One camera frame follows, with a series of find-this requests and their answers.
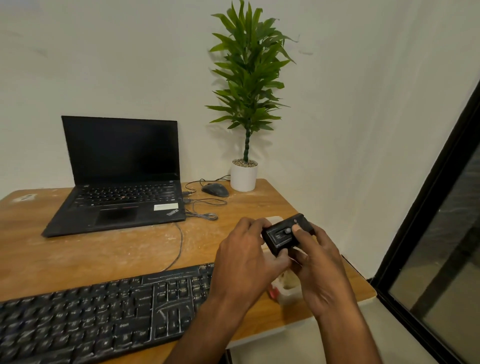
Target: forearm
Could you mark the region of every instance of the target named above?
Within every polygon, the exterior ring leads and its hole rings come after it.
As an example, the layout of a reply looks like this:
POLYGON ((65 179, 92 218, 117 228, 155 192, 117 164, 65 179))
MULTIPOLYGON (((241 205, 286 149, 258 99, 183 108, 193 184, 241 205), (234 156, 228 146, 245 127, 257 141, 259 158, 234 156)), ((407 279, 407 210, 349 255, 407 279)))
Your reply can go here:
POLYGON ((382 363, 370 329, 356 303, 332 309, 317 321, 327 363, 382 363))
POLYGON ((164 364, 217 363, 243 316, 222 302, 207 300, 164 364))

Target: mouse cable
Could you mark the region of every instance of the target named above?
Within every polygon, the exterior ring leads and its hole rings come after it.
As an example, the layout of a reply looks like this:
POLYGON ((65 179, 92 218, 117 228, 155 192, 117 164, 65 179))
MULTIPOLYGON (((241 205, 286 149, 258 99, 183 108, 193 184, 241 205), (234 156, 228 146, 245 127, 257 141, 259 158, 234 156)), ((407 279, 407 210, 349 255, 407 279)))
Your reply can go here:
POLYGON ((220 200, 219 198, 199 198, 197 200, 184 198, 183 201, 186 205, 192 204, 191 211, 185 208, 185 215, 188 218, 204 218, 206 220, 211 220, 211 221, 218 220, 218 215, 215 212, 207 212, 205 214, 201 214, 195 211, 195 204, 204 203, 204 204, 213 205, 213 206, 225 206, 227 204, 227 201, 220 200))
POLYGON ((160 272, 164 272, 164 271, 168 270, 172 265, 174 265, 174 264, 177 262, 177 260, 180 258, 180 255, 181 255, 181 247, 182 247, 182 245, 183 245, 183 232, 182 232, 180 226, 179 226, 176 222, 174 222, 174 224, 175 224, 175 226, 178 228, 178 230, 180 231, 180 249, 179 249, 179 254, 178 254, 177 257, 175 258, 175 260, 169 264, 168 267, 162 269, 160 272))
POLYGON ((190 194, 193 194, 195 192, 197 192, 197 190, 195 190, 194 188, 190 188, 188 187, 189 184, 191 183, 195 183, 195 182, 200 182, 200 185, 203 187, 204 185, 202 185, 202 182, 217 182, 217 181, 230 181, 230 180, 227 180, 225 177, 230 177, 229 174, 226 174, 225 176, 223 177, 220 177, 220 178, 217 178, 216 180, 213 180, 213 181, 207 181, 203 178, 199 179, 198 181, 192 181, 192 182, 188 182, 186 185, 185 185, 185 188, 189 191, 184 191, 182 192, 183 196, 188 196, 190 194))

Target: artificial plant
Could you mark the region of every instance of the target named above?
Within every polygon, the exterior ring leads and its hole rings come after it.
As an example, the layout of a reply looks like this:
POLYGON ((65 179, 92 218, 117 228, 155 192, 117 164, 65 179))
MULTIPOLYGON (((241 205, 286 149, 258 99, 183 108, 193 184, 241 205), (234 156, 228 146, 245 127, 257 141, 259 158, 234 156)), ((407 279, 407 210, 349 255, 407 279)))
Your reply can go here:
POLYGON ((293 60, 283 48, 289 37, 272 27, 275 18, 259 22, 262 9, 252 12, 250 3, 244 14, 244 1, 240 0, 240 11, 237 15, 232 7, 227 15, 213 14, 219 18, 229 36, 213 33, 222 42, 214 46, 210 52, 226 51, 224 62, 216 62, 220 69, 213 72, 224 77, 228 88, 214 91, 226 106, 207 106, 209 109, 226 111, 228 115, 211 122, 230 120, 228 129, 241 125, 245 128, 245 151, 243 160, 248 163, 250 136, 260 129, 273 130, 269 120, 281 117, 270 114, 270 111, 286 106, 278 103, 273 95, 273 88, 283 88, 282 82, 275 81, 280 68, 293 60), (277 57, 281 53, 286 60, 277 57))

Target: person's right hand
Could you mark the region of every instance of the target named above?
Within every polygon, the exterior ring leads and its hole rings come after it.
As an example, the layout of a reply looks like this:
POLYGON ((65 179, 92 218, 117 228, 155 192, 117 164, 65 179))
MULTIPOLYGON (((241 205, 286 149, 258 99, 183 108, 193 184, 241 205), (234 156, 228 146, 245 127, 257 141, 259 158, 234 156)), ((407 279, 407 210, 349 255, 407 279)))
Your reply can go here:
POLYGON ((290 249, 288 255, 296 261, 291 269, 300 279, 303 299, 318 320, 331 308, 357 306, 357 301, 338 248, 323 229, 312 226, 317 241, 299 225, 292 227, 306 254, 290 249))

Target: person's left hand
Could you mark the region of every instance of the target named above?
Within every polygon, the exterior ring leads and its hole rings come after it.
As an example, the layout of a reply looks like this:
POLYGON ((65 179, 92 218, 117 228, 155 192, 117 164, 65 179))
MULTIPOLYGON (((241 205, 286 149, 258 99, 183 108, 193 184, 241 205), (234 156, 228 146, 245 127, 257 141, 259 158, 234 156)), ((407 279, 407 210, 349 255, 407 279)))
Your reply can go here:
POLYGON ((291 265, 286 249, 277 258, 262 251, 263 228, 272 224, 265 218, 241 218, 220 243, 207 301, 226 304, 244 315, 275 278, 291 265))

